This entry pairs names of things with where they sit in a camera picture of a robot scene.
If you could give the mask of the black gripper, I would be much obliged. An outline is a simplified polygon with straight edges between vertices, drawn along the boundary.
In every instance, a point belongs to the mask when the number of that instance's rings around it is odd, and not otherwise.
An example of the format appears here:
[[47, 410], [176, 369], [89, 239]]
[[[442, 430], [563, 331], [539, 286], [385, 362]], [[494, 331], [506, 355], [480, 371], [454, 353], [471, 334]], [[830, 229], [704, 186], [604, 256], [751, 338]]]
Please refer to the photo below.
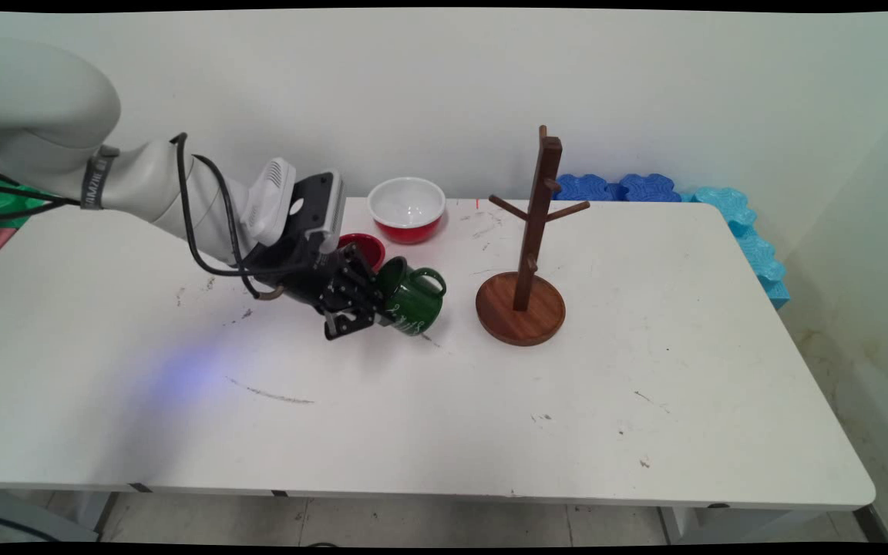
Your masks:
[[[247, 254], [247, 291], [257, 300], [291, 298], [323, 311], [329, 341], [378, 325], [390, 326], [376, 273], [355, 242], [321, 250], [318, 237], [261, 244]], [[363, 298], [356, 298], [356, 291]]]

